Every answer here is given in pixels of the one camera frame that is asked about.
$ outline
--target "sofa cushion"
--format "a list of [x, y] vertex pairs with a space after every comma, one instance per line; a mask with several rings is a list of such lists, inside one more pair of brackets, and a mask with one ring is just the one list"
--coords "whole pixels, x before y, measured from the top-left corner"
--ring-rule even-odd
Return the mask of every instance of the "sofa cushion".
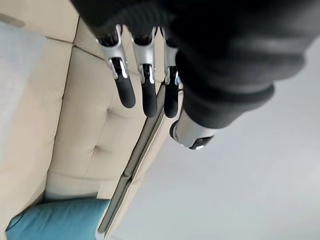
[[108, 200], [73, 199], [42, 203], [11, 220], [8, 240], [95, 240]]
[[11, 218], [32, 204], [45, 189], [71, 47], [55, 40], [45, 44], [15, 111], [0, 165], [3, 233]]
[[135, 107], [125, 108], [106, 63], [72, 49], [45, 196], [111, 199], [146, 116], [139, 76], [130, 74]]
[[78, 13], [68, 0], [4, 0], [0, 1], [0, 21], [72, 42]]

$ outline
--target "bionic hand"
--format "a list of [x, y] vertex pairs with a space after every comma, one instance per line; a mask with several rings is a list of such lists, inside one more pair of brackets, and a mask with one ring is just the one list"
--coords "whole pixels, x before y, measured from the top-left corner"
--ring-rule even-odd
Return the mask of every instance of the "bionic hand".
[[160, 26], [164, 112], [177, 114], [181, 81], [182, 111], [170, 135], [190, 149], [203, 148], [241, 114], [267, 102], [274, 81], [303, 67], [304, 52], [320, 32], [319, 0], [71, 1], [101, 46], [122, 104], [132, 108], [136, 99], [121, 44], [127, 26], [150, 118], [157, 112], [154, 38]]

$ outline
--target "teal cushion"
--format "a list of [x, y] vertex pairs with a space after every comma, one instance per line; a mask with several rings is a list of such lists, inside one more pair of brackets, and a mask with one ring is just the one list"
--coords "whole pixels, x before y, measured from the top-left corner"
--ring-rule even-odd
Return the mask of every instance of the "teal cushion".
[[7, 240], [95, 240], [98, 222], [109, 200], [74, 199], [30, 207], [14, 217]]

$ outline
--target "beige sofa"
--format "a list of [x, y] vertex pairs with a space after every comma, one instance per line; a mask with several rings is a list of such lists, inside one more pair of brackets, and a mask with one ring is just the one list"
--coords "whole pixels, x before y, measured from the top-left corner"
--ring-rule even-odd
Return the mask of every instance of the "beige sofa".
[[122, 106], [94, 36], [67, 0], [0, 1], [0, 21], [49, 39], [15, 112], [0, 165], [0, 239], [10, 220], [43, 196], [111, 199], [97, 228], [100, 239], [110, 236], [175, 121], [162, 109], [161, 35], [156, 37], [158, 113], [146, 119], [126, 29], [122, 41], [136, 95], [132, 109]]

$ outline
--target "white wall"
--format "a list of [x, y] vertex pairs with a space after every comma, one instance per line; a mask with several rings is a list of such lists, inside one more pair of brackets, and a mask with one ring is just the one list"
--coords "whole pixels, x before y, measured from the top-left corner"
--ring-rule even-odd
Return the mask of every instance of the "white wall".
[[320, 41], [294, 79], [200, 151], [169, 139], [121, 240], [320, 239]]

